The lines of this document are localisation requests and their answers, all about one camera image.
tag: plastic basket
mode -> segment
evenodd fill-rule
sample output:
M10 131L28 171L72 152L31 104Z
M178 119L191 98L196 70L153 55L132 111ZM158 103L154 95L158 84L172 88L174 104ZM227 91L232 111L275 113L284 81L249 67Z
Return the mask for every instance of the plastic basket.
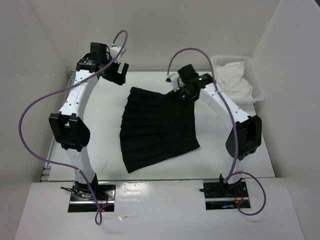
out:
M262 87L258 69L254 60L249 56L240 55L220 55L211 58L213 66L224 66L234 62L245 62L243 78L252 86L252 99L231 99L238 103L253 104L266 98L265 91Z

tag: cable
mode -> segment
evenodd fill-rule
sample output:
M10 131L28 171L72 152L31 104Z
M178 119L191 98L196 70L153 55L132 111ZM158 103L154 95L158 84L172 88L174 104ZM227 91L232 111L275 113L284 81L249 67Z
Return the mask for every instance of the cable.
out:
M234 144L235 144L235 147L234 147L234 158L233 158L233 162L232 162L232 166L231 166L231 169L230 169L230 172L228 174L227 177L225 177L225 179L223 180L223 183L227 183L229 181L229 179L234 176L234 175L237 175L237 174L246 174L246 175L249 175L251 176L258 184L259 186L261 187L261 190L263 192L263 197L264 197L264 201L263 201L263 205L262 207L257 211L257 212L254 212L254 213L245 213L243 212L242 210L240 210L239 206L241 203L244 203L245 201L242 201L240 202L238 205L237 205L237 208L239 210L240 213L244 214L244 215L247 215L247 216L253 216L253 215L257 215L259 214L264 208L265 208L265 205L266 205L266 201L267 201L267 196L266 196L266 192L265 192L265 189L264 187L261 185L261 183L259 182L259 180L253 176L252 174L248 173L248 172L240 172L240 171L237 171L237 172L234 172L235 170L235 167L236 167L236 163L237 163L237 159L238 159L238 155L239 155L239 141L238 141L238 134L237 134L237 128L236 128L236 123L235 123L235 119L234 119L234 116L232 115L232 112L231 112L231 109L230 107L228 106L228 103L226 102L224 96L222 96L222 94L218 91L218 85L217 85L217 82L216 82L216 79L215 79L215 73L214 73L214 66L209 58L209 56L204 52L202 51L201 49L198 49L198 48L195 48L195 47L187 47L187 48L184 48L184 49L181 49L180 51L176 52L173 57L171 58L171 61L169 63L169 66L168 66L168 70L167 70L167 73L166 75L169 76L169 72L170 72L170 68L171 68L171 65L172 65L172 62L174 61L175 57L184 52L184 51L189 51L189 50L192 50L192 51L196 51L196 52L199 52L201 54L204 55L204 57L207 59L207 61L209 62L209 65L210 65L210 70L211 70L211 74L212 74L212 81L213 81L213 85L214 85L214 88L215 90L218 92L218 95L220 96L221 100L223 101L229 115L230 115L230 119L231 119L231 122L232 122L232 128L233 128L233 133L234 133Z
M24 120L24 117L25 117L26 113L27 113L27 112L29 111L29 109L30 109L33 105L35 105L36 103L38 103L38 102L40 102L41 100L46 99L46 98L48 98L48 97L50 97L50 96L52 96L52 95L55 95L55 94L58 94L58 93L62 93L62 92L64 92L64 91L67 91L67 90L76 88L77 86L81 85L82 83L88 81L89 79L97 76L98 74L104 72L107 68L109 68L109 67L113 64L113 62L117 59L117 57L119 57L119 55L122 53L122 50L125 48L125 45L126 45L126 43L127 43L128 32L127 32L126 30L121 30L121 31L115 36L115 38L114 38L114 40L113 40L113 43L117 40L118 36L119 36L120 34L122 34L122 33L125 34L125 37L124 37L123 44L122 44L122 46L121 46L121 48L120 48L120 51L116 54L116 56L115 56L113 59L111 59L111 61L110 61L106 66L104 66L103 68L101 68L99 71L93 73L92 75L86 77L85 79L83 79L82 81L80 81L80 82L77 83L77 84L74 84L74 85L72 85L72 86L69 86L69 87L67 87L67 88L65 88L65 89L61 89L61 90L57 90L57 91L48 93L48 94L46 94L46 95L44 95L44 96L36 99L36 100L33 101L31 104L29 104L29 105L26 107L26 109L23 111L23 113L22 113L22 115L21 115L21 117L20 117L20 120L19 120L19 124L18 124L18 131L19 131L19 137L20 137L20 139L21 139L21 142L22 142L23 146L27 149L27 151L28 151L31 155L33 155L33 156L36 157L37 159L39 159L39 160L41 160L41 161L44 161L44 162L46 162L46 163L57 164L57 165L61 165L61 166L65 166L65 167L69 167L69 168L75 169L75 170L77 170L77 171L82 175L83 179L86 181L86 184L88 185L88 188L89 188L89 190L90 190L90 192L91 192L91 194L92 194L93 200L94 200L95 205L96 205L97 210L98 210L98 212L96 213L95 218L94 218L95 223L96 223L97 225L101 225L101 223L102 223L102 210L103 210L106 206L103 207L103 208L100 207L100 205L99 205L99 203L98 203L98 200L97 200L97 198L96 198L96 195L95 195L95 193L94 193L94 190L92 189L92 187L91 187L91 185L90 185L90 182L89 182L89 180L87 179L87 177L85 176L85 174L84 174L79 168L77 168L77 167L75 167L75 166L72 166L72 165L66 164L66 163L57 162L57 161L50 161L50 160L48 160L48 159L45 159L45 158L37 155L35 152L33 152L33 151L29 148L29 146L27 145L27 143L26 143L26 141L25 141L25 139L24 139L24 136L23 136L23 134L22 134L22 122L23 122L23 120Z

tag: purple hose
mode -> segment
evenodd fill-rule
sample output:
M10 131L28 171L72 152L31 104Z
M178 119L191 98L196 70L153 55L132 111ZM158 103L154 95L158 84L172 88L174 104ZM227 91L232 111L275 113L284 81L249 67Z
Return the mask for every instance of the purple hose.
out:
M92 189L92 187L91 187L91 185L90 185L90 182L89 182L89 180L87 179L87 177L85 176L85 174L84 174L79 168L77 168L77 167L75 167L75 166L72 166L72 165L70 165L70 164L65 164L65 163L57 162L57 161L50 161L50 160L48 160L48 159L45 159L45 158L37 155L35 152L33 152L33 151L29 148L29 146L27 145L27 143L26 143L26 141L25 141L25 139L24 139L24 136L23 136L23 134L22 134L22 122L23 122L23 120L24 120L24 117L25 117L26 113L27 113L27 112L29 111L29 109L30 109L33 105L35 105L36 103L38 103L38 102L40 102L41 100L46 99L46 98L48 98L48 97L50 97L50 96L52 96L52 95L59 94L59 93L61 93L61 92L64 92L64 91L73 89L73 88L75 88L75 87L83 84L84 82L88 81L89 79L93 78L94 76L97 76L98 74L104 72L107 68L109 68L109 67L112 65L112 63L117 59L117 57L119 57L119 55L122 53L122 50L124 49L124 47L125 47L125 45L126 45L126 43L127 43L128 32L127 32L126 30L121 30L121 31L115 36L115 38L114 38L114 40L113 40L113 43L117 40L118 36L119 36L120 34L122 34L122 33L125 33L125 38L124 38L123 44L122 44L122 46L121 46L121 48L120 48L120 51L116 54L116 56L115 56L106 66L104 66L103 68L101 68L99 71L93 73L92 75L86 77L85 79L83 79L82 81L80 81L80 82L77 83L77 84L74 84L74 85L72 85L72 86L69 86L69 87L67 87L67 88L65 88L65 89L61 89L61 90L57 90L57 91L48 93L47 95L44 95L44 96L36 99L35 101L33 101L33 102L32 102L30 105L28 105L28 106L26 107L26 109L23 111L23 113L22 113L22 115L21 115L21 117L20 117L20 120L19 120L19 125L18 125L18 131L19 131L19 136L20 136L21 142L22 142L23 146L28 150L28 152L29 152L30 154L32 154L34 157L36 157L37 159L39 159L39 160L41 160L41 161L44 161L44 162L47 162L47 163L50 163L50 164L57 164L57 165L61 165L61 166L65 166L65 167L69 167L69 168L75 169L75 170L77 170L77 171L82 175L83 179L86 181L86 184L88 185L88 188L89 188L89 190L90 190L90 192L91 192L91 194L92 194L92 197L93 197L93 200L94 200L94 202L95 202L95 205L96 205L96 207L97 207L97 209L98 209L98 212L96 213L95 219L94 219L94 220L95 220L95 223L96 223L97 225L101 225L101 223L102 223L102 208L100 207L100 205L99 205L99 203L98 203L98 200L97 200L97 198L96 198L96 195L95 195L95 193L94 193L94 190Z
M204 57L208 60L209 64L210 64L210 70L211 70L211 74L212 74L212 80L213 80L213 85L214 85L214 88L216 89L216 91L218 92L218 86L217 86L217 82L216 82L216 79L215 79L215 73L214 73L214 66L209 58L209 56L204 52L202 51L201 49L198 49L198 48L195 48L195 47L188 47L188 48L184 48L184 49L181 49L180 51L178 51L177 53L175 53L173 55L173 57L171 58L171 61L169 63L169 66L168 66L168 70L166 72L167 75L169 75L169 72L170 72L170 68L171 68L171 65L172 65L172 62L174 61L175 57L184 52L184 51L189 51L189 50L193 50L193 51L197 51L201 54L204 55ZM263 192L263 205L261 207L261 209L259 209L257 212L254 212L254 213L245 213L243 211L240 210L240 204L239 203L237 205L237 208L238 210L240 211L240 213L244 214L244 215L247 215L247 216L253 216L253 215L257 215L259 214L264 208L265 208L265 205L266 205L266 200L267 200L267 196L266 196L266 192L265 192L265 189L264 187L261 185L261 183L259 182L259 180L253 176L252 174L248 173L248 172L234 172L235 170L235 167L236 167L236 163L237 163L237 159L238 159L238 155L239 155L239 140L238 140L238 134L237 134L237 128L236 128L236 123L235 123L235 119L234 119L234 116L232 115L232 112L231 112L231 109L230 107L228 106L228 103L226 102L224 96L222 96L222 94L220 92L218 92L218 95L220 96L221 100L223 101L229 115L230 115L230 119L231 119L231 123L232 123L232 128L233 128L233 133L234 133L234 144L235 144L235 147L234 147L234 157L233 157L233 162L232 162L232 166L231 166L231 169L230 169L230 172L228 174L227 177L225 177L225 179L223 180L223 183L227 183L229 181L229 179L233 176L233 175L237 175L237 174L246 174L246 175L249 175L251 176L254 180L256 180L256 182L259 184L259 186L261 187L262 189L262 192Z

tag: purple cable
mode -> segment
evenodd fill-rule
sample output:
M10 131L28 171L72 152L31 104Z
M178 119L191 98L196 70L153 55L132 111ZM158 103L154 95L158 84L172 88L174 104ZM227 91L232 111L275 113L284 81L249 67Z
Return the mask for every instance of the purple cable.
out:
M218 92L218 95L220 96L221 100L223 101L228 113L229 113L229 116L230 116L230 119L231 119L231 123L232 123L232 128L233 128L233 133L234 133L234 144L235 144L235 147L234 147L234 158L233 158L233 162L232 162L232 166L231 166L231 169L230 169L230 172L228 174L227 177L225 177L225 179L223 180L223 183L227 183L229 181L229 179L233 176L233 175L237 175L237 174L246 174L246 175L249 175L251 176L254 180L256 180L256 182L259 184L259 186L261 187L262 189L262 192L263 192L263 196L264 196L264 202L263 202L263 205L262 205L262 208L257 211L257 212L254 212L254 213L245 213L243 211L241 211L239 209L239 205L238 204L238 209L240 211L240 213L244 214L244 215L247 215L247 216L253 216L253 215L257 215L259 214L265 207L266 205L266 200L267 200L267 197L266 197L266 192L265 192L265 189L264 187L261 185L261 183L259 182L259 180L254 177L253 175L251 175L250 173L247 173L247 172L234 172L235 170L235 167L236 167L236 163L237 163L237 159L238 159L238 155L239 155L239 140L238 140L238 134L237 134L237 128L236 128L236 123L235 123L235 119L234 119L234 116L232 115L232 112L231 112L231 109L230 107L228 106L228 103L226 102L224 96L222 96L222 94L218 91L218 85L217 85L217 82L216 82L216 79L215 79L215 73L214 73L214 66L209 58L209 56L204 52L202 51L201 49L198 49L198 48L195 48L195 47L187 47L187 48L184 48L184 49L181 49L180 51L176 52L173 57L171 58L171 61L169 63L169 66L168 66L168 70L166 72L167 75L169 75L169 72L170 72L170 68L171 68L171 65L172 65L172 62L174 61L175 57L184 52L184 51L189 51L189 50L193 50L193 51L196 51L196 52L199 52L201 54L204 55L204 57L208 60L209 62L209 65L210 65L210 70L211 70L211 74L212 74L212 81L213 81L213 85L214 85L214 88L216 89L216 91Z
M124 49L124 47L125 47L125 45L126 45L126 43L127 43L128 32L127 32L126 30L121 30L121 31L115 36L115 38L114 38L114 40L113 40L113 43L117 40L118 36L119 36L120 34L122 34L122 33L125 33L125 38L124 38L123 44L122 44L122 46L121 46L121 48L120 48L120 51L116 54L116 56L115 56L106 66L104 66L103 68L101 68L99 71L93 73L92 75L86 77L85 79L83 79L82 81L80 81L80 82L77 83L77 84L74 84L74 85L72 85L72 86L69 86L69 87L64 88L64 89L61 89L61 90L57 90L57 91L48 93L48 94L46 94L46 95L44 95L44 96L36 99L35 101L33 101L33 102L32 102L30 105L28 105L28 106L26 107L26 109L23 111L23 113L22 113L22 115L21 115L21 117L20 117L20 120L19 120L19 125L18 125L19 136L20 136L21 142L22 142L23 146L27 149L27 151L28 151L30 154L32 154L34 157L36 157L37 159L39 159L39 160L41 160L41 161L44 161L44 162L47 162L47 163L50 163L50 164L57 164L57 165L61 165L61 166L65 166L65 167L69 167L69 168L75 169L75 170L77 170L77 171L82 175L83 179L86 181L86 184L88 185L88 188L89 188L89 190L90 190L90 192L91 192L91 194L92 194L93 200L94 200L94 202L95 202L95 204L96 204L96 207L97 207L97 209L98 209L98 212L96 213L95 219L94 219L94 220L95 220L95 223L96 223L97 225L101 225L101 223L102 223L102 210L103 210L103 208L100 207L100 205L99 205L99 203L98 203L98 200L97 200L97 198L96 198L96 195L95 195L95 193L94 193L94 190L92 189L92 187L91 187L91 185L90 185L90 182L89 182L89 180L87 179L87 177L85 176L85 174L84 174L79 168L77 168L76 166L72 166L72 165L70 165L70 164L61 163L61 162L57 162L57 161L50 161L50 160L48 160L48 159L45 159L45 158L37 155L35 152L33 152L33 151L29 148L29 146L27 145L27 143L26 143L26 141L25 141L25 139L24 139L24 136L23 136L23 134L22 134L22 122L23 122L23 120L24 120L24 117L25 117L26 113L27 113L27 112L29 111L29 109L30 109L33 105L35 105L36 103L40 102L40 101L43 100L43 99L46 99L46 98L48 98L48 97L51 97L52 95L59 94L59 93L61 93L61 92L64 92L64 91L67 91L67 90L76 88L77 86L83 84L84 82L86 82L86 81L88 81L89 79L97 76L98 74L102 73L102 72L105 71L107 68L109 68L109 67L111 66L111 64L112 64L112 63L119 57L119 55L122 53L122 50Z

